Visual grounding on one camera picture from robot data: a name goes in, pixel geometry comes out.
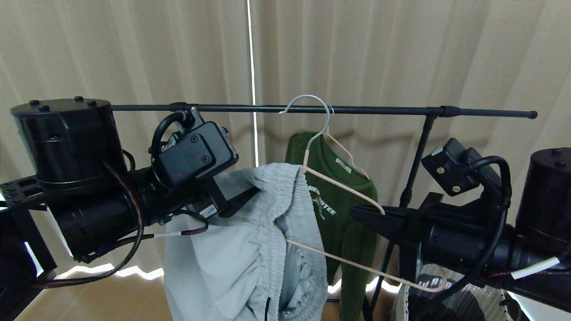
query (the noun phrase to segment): white cable sleeve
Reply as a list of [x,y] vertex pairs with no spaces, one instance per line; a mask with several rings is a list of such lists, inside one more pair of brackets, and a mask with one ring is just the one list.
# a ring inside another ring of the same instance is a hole
[[554,256],[554,257],[549,258],[545,261],[542,261],[542,262],[539,262],[536,264],[532,264],[526,268],[522,268],[521,270],[513,271],[510,274],[512,275],[514,280],[517,280],[517,279],[521,279],[525,276],[532,275],[532,274],[541,272],[543,270],[547,270],[548,268],[555,266],[555,265],[558,265],[559,263],[560,263],[559,259]]
[[155,233],[153,238],[165,238],[167,236],[180,236],[182,231],[168,232],[168,233]]

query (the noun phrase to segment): clothes hanger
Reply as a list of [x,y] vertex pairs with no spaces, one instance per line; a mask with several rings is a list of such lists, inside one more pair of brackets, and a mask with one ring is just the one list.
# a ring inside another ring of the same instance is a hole
[[[336,180],[334,180],[334,179],[331,179],[331,178],[329,178],[329,177],[327,177],[327,176],[321,174],[320,172],[317,172],[317,171],[315,171],[315,170],[313,170],[313,169],[311,169],[311,168],[309,168],[309,167],[307,166],[307,160],[309,159],[309,148],[311,147],[311,143],[312,143],[315,139],[317,139],[317,138],[319,137],[319,135],[322,135],[325,131],[327,131],[327,129],[329,128],[329,125],[331,124],[331,114],[330,114],[330,112],[329,112],[329,106],[328,106],[321,98],[319,98],[319,97],[317,97],[317,96],[315,96],[315,95],[300,95],[300,96],[297,96],[296,98],[294,98],[294,99],[287,105],[287,107],[286,107],[284,110],[282,110],[282,111],[279,112],[279,114],[285,114],[285,113],[287,113],[288,110],[289,110],[289,108],[293,105],[293,103],[295,103],[296,101],[298,101],[298,100],[300,100],[300,99],[302,99],[302,98],[305,98],[305,97],[310,97],[310,98],[317,99],[317,100],[323,105],[323,107],[325,108],[325,113],[327,114],[327,120],[325,121],[325,126],[323,127],[323,129],[321,129],[321,131],[319,131],[316,135],[314,135],[314,136],[309,140],[309,142],[307,143],[307,147],[305,148],[305,155],[304,155],[304,158],[303,158],[303,164],[302,164],[302,166],[301,166],[301,171],[302,171],[303,173],[309,172],[309,173],[313,174],[314,176],[317,176],[318,178],[320,178],[320,179],[322,179],[322,180],[324,180],[324,181],[326,181],[326,182],[328,182],[328,183],[330,183],[330,184],[333,184],[333,185],[335,185],[335,186],[337,186],[337,187],[340,187],[340,188],[344,189],[345,191],[351,192],[351,193],[353,193],[353,194],[359,196],[360,198],[363,198],[364,200],[366,200],[367,202],[373,204],[376,208],[378,208],[378,209],[379,209],[379,212],[380,212],[382,215],[385,215],[385,211],[383,210],[383,208],[382,208],[377,202],[375,202],[373,199],[371,199],[370,197],[367,197],[367,196],[365,196],[365,195],[363,195],[363,194],[357,192],[356,190],[354,190],[354,189],[352,189],[352,188],[350,188],[350,187],[348,187],[348,186],[345,186],[345,185],[341,184],[340,182],[338,182],[338,181],[336,181]],[[395,281],[397,281],[397,282],[399,282],[399,283],[406,284],[406,285],[408,285],[408,286],[411,286],[411,287],[414,287],[414,288],[418,288],[419,290],[423,290],[423,291],[426,291],[426,292],[440,292],[440,291],[442,291],[442,290],[444,290],[444,289],[446,288],[446,284],[448,283],[448,278],[447,278],[447,275],[446,275],[446,271],[444,271],[444,268],[442,268],[442,267],[440,267],[440,266],[439,266],[439,269],[440,269],[440,273],[441,273],[441,275],[442,275],[442,282],[440,283],[440,285],[439,285],[438,287],[434,287],[434,288],[424,287],[424,286],[418,285],[418,284],[416,284],[416,283],[414,283],[414,282],[410,282],[410,281],[405,280],[405,279],[397,278],[396,276],[392,276],[392,275],[390,275],[390,274],[387,274],[387,273],[384,273],[384,272],[375,270],[375,269],[373,269],[373,268],[370,268],[370,267],[367,267],[367,266],[364,266],[364,265],[355,263],[355,262],[353,262],[353,261],[349,261],[349,260],[346,260],[346,259],[344,259],[344,258],[340,258],[339,256],[336,256],[336,255],[333,255],[333,254],[329,254],[329,253],[327,253],[327,252],[318,250],[318,249],[313,248],[313,247],[311,247],[311,246],[307,246],[307,245],[301,244],[301,243],[296,242],[296,241],[294,241],[294,240],[285,239],[285,241],[288,242],[288,243],[290,243],[290,244],[293,244],[293,245],[302,247],[302,248],[304,248],[304,249],[306,249],[306,250],[310,250],[310,251],[312,251],[312,252],[316,252],[316,253],[325,255],[325,256],[330,257],[330,258],[332,258],[332,259],[336,259],[336,260],[338,260],[338,261],[340,261],[340,262],[343,262],[343,263],[346,263],[346,264],[349,264],[349,265],[352,265],[352,266],[361,268],[361,269],[363,269],[363,270],[366,270],[366,271],[368,271],[368,272],[374,273],[374,274],[376,274],[376,275],[384,276],[384,277],[387,278],[387,279],[395,280]]]
[[[334,114],[335,114],[335,110],[333,109],[333,106],[329,106],[329,108],[331,108],[332,114],[334,115]],[[365,175],[365,177],[366,177],[367,179],[371,180],[371,179],[369,178],[369,175],[367,175],[367,173],[365,172],[364,169],[362,169],[361,167],[357,167],[357,166],[355,165],[355,161],[353,160],[353,155],[352,155],[351,153],[349,153],[349,151],[348,151],[345,147],[343,147],[343,145],[341,145],[341,143],[338,142],[337,139],[335,139],[333,136],[331,136],[331,134],[329,133],[329,127],[330,127],[330,126],[327,126],[327,131],[325,132],[325,136],[326,136],[327,138],[331,139],[334,143],[336,143],[339,147],[341,147],[341,149],[343,149],[343,150],[345,151],[345,153],[347,153],[347,155],[349,155],[349,158],[351,159],[351,165],[353,166],[353,168],[355,168],[356,170],[358,170],[359,172],[361,172],[361,174]]]

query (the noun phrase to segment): drawstring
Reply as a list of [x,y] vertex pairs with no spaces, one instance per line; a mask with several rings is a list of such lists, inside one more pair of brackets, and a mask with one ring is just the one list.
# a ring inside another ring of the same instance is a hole
[[270,300],[272,298],[268,297],[268,300],[266,300],[266,316],[264,317],[264,321],[268,321],[268,310],[270,309]]

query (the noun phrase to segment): clothing tag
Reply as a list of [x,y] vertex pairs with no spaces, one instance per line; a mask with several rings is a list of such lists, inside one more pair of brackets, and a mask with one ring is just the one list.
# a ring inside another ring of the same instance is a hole
[[349,166],[345,165],[345,163],[343,163],[341,159],[337,158],[335,159],[335,162],[339,164],[341,167],[343,167],[343,169],[346,170],[349,174],[351,174],[351,172],[353,171]]
[[216,214],[216,207],[214,206],[214,204],[211,204],[210,206],[202,210],[200,214],[205,218],[209,218],[214,214]]

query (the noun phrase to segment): hanger hook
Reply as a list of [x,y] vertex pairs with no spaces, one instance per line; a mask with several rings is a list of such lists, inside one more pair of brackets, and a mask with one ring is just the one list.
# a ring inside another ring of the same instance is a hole
[[329,128],[329,125],[331,124],[331,115],[329,113],[329,107],[330,106],[328,106],[321,98],[319,98],[315,95],[300,95],[300,96],[297,96],[296,98],[294,98],[292,101],[290,101],[289,104],[287,105],[287,107],[284,110],[280,111],[278,114],[283,115],[283,114],[287,113],[289,108],[291,107],[291,105],[293,105],[293,103],[295,103],[296,101],[298,101],[302,98],[305,98],[305,97],[317,99],[323,105],[323,108],[325,108],[325,113],[327,114],[327,119],[325,120],[325,126],[323,126],[323,129],[321,129],[321,131],[319,133],[315,134],[307,143],[307,148],[305,150],[309,150],[309,148],[311,147],[311,143],[313,143],[313,141],[317,137],[319,137],[319,135],[322,135],[327,130],[327,128]]

